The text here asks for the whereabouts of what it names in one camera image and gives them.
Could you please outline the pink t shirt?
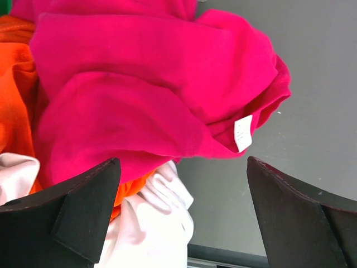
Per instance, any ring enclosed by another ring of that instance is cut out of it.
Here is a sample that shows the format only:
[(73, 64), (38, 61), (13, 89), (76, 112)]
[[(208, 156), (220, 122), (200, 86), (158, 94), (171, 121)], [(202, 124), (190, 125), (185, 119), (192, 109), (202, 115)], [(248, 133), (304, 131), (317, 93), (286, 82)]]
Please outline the pink t shirt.
[(244, 18), (196, 1), (14, 1), (40, 102), (49, 187), (117, 157), (123, 183), (186, 157), (242, 156), (290, 95), (288, 67)]

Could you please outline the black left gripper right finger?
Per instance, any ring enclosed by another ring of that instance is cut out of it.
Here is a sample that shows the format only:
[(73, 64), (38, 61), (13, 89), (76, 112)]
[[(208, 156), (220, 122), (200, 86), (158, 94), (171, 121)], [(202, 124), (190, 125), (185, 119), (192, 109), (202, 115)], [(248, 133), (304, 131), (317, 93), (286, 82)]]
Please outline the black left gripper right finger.
[(247, 179), (270, 267), (356, 267), (356, 201), (253, 156)]

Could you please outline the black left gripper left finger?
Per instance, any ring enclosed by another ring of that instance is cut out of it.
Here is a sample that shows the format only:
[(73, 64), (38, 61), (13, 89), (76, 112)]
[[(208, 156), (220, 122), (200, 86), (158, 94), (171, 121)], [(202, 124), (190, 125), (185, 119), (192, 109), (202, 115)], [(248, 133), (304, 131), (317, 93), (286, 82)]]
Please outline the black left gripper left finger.
[(120, 182), (118, 158), (1, 206), (1, 267), (94, 267)]

